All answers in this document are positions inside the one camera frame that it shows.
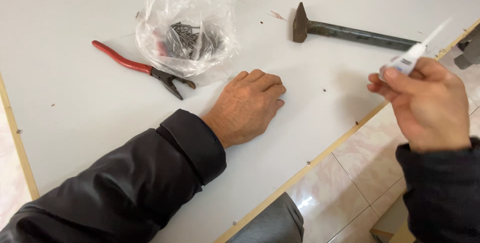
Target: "black sleeve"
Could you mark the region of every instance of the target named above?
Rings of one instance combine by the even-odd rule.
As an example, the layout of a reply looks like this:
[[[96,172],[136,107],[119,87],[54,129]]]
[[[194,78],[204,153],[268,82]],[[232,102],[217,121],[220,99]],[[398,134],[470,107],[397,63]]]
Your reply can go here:
[[[226,166],[213,131],[178,110],[22,206],[0,242],[149,242]]]
[[[408,226],[422,243],[480,242],[480,141],[472,148],[396,157],[405,173]]]

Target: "hammer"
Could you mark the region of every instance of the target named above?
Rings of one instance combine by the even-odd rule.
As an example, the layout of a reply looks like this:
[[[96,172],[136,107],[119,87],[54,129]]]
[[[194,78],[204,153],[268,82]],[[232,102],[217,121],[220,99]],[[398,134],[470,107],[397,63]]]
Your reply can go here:
[[[305,13],[303,3],[300,2],[293,20],[293,41],[302,43],[307,38],[307,33],[327,37],[335,37],[349,41],[381,46],[385,48],[407,51],[417,41],[402,39],[378,33],[328,24],[319,21],[310,21]]]

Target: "black sleeve cuff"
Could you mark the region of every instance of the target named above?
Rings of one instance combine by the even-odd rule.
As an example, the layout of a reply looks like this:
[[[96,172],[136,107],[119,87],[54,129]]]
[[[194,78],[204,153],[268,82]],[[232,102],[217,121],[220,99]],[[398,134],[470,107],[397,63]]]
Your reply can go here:
[[[407,183],[469,181],[472,175],[477,175],[480,166],[480,140],[470,140],[472,147],[468,149],[429,153],[412,152],[408,143],[403,144],[396,150],[396,159]]]
[[[222,144],[207,124],[196,115],[178,109],[161,123],[160,128],[162,127],[171,133],[195,166],[202,185],[207,185],[217,178],[227,167]]]

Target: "hand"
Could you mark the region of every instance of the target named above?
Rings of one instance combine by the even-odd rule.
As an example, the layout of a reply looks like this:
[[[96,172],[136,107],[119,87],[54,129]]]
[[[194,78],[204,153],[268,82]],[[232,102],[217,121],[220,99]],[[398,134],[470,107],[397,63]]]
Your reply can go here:
[[[210,112],[201,119],[224,148],[253,140],[285,105],[279,97],[287,89],[277,75],[254,69],[240,72],[228,83]]]
[[[422,57],[410,77],[395,68],[370,74],[367,86],[392,103],[410,148],[417,152],[471,147],[469,104],[460,78],[434,59]]]

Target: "pant leg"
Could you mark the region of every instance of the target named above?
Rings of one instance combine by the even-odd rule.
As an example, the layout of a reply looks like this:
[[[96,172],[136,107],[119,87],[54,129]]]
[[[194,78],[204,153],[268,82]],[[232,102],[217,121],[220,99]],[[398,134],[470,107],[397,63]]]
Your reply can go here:
[[[228,243],[302,243],[303,217],[284,192]]]

